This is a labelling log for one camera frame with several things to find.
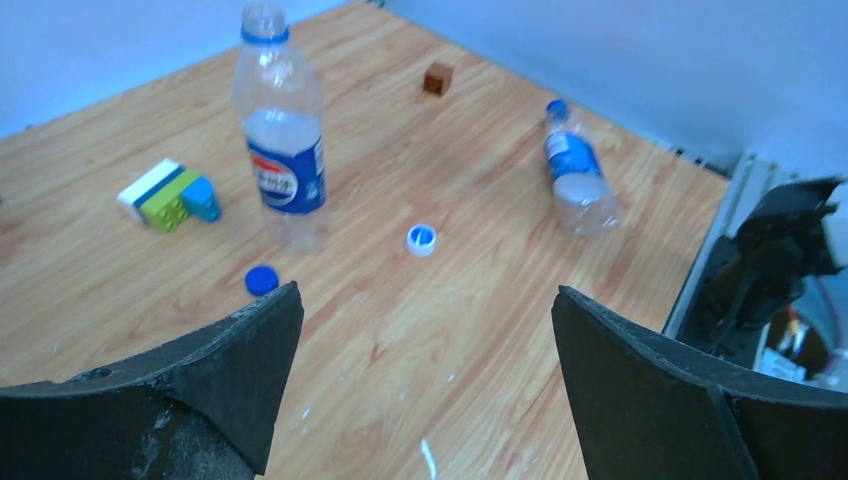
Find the white bottle cap blue inside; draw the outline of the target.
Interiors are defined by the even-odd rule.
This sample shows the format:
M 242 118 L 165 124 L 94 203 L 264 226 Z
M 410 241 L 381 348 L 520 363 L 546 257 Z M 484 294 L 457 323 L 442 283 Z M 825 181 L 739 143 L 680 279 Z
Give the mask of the white bottle cap blue inside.
M 432 226 L 416 224 L 408 230 L 405 246 L 410 254 L 426 257 L 434 252 L 437 241 L 438 233 Z

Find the clear Pepsi bottle blue label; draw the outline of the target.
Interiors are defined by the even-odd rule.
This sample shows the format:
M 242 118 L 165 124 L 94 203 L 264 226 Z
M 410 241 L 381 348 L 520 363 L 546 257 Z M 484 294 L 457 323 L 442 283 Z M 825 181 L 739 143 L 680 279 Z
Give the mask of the clear Pepsi bottle blue label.
M 245 6 L 240 37 L 231 98 L 263 214 L 282 249 L 317 250 L 330 224 L 321 81 L 280 6 Z

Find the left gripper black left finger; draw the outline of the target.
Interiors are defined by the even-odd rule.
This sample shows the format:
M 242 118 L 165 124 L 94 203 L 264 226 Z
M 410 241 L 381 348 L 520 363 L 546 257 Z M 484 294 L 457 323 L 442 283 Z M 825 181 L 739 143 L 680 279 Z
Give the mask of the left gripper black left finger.
M 264 474 L 303 322 L 289 282 L 146 352 L 62 383 L 3 388 L 2 477 Z

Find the clear bottle blue cap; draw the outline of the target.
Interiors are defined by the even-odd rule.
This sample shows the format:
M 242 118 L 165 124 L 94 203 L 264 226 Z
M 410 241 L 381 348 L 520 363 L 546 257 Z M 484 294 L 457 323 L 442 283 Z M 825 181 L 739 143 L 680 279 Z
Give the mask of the clear bottle blue cap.
M 620 206 L 589 138 L 589 131 L 563 99 L 545 111 L 544 151 L 561 221 L 574 235 L 597 238 L 619 224 Z

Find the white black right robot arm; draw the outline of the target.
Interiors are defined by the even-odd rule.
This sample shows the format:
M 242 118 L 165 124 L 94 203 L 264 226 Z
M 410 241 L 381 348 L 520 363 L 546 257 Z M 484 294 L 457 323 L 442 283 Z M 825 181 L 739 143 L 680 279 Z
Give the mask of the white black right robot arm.
M 769 190 L 734 236 L 711 247 L 680 341 L 715 354 L 734 333 L 769 323 L 805 291 L 810 275 L 835 275 L 846 267 L 837 258 L 825 222 L 838 206 L 838 176 L 796 181 Z

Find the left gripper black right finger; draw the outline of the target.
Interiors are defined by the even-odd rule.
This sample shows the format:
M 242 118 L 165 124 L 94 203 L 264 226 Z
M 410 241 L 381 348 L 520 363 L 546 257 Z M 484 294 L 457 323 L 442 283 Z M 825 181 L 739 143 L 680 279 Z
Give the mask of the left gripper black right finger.
M 571 287 L 552 326 L 592 479 L 843 479 L 847 397 L 646 329 Z

